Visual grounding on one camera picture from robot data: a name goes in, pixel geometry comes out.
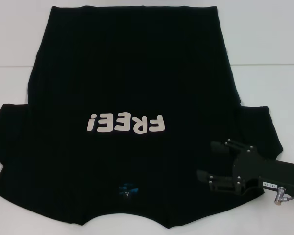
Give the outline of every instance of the black fabric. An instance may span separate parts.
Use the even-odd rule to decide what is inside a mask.
[[[198,182],[197,169],[232,173],[210,142],[282,151],[268,108],[240,106],[215,7],[52,8],[28,102],[0,111],[0,195],[68,223],[130,213],[170,228],[223,212],[263,191]]]

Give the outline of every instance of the small logo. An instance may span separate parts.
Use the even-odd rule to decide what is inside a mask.
[[[123,196],[124,200],[130,200],[137,193],[138,187],[133,183],[125,183],[119,186],[119,195]]]

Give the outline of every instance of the label sticker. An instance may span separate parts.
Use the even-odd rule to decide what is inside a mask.
[[[269,187],[269,188],[275,188],[278,189],[278,185],[268,183],[268,182],[263,182],[263,186]]]

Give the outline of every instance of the robotic arm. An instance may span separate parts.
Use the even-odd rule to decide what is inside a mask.
[[[237,157],[232,167],[232,177],[217,176],[197,171],[199,181],[208,183],[211,191],[244,195],[252,188],[265,188],[277,192],[275,204],[294,200],[294,164],[269,160],[260,156],[257,147],[228,139],[224,144],[211,142],[213,151],[234,151]]]

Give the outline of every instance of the white surface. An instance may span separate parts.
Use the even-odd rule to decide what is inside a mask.
[[[0,66],[34,64],[53,5],[216,5],[231,64],[294,64],[294,0],[0,0]]]
[[[52,5],[217,5],[232,64],[294,64],[294,0],[0,0],[0,66],[33,64]],[[0,68],[0,107],[26,102],[31,70]],[[232,70],[245,106],[269,106],[284,147],[278,158],[294,163],[294,66],[232,66]],[[0,235],[294,234],[294,201],[279,207],[274,198],[274,192],[266,191],[238,208],[167,230],[149,219],[125,214],[98,217],[84,226],[69,225],[0,197]]]

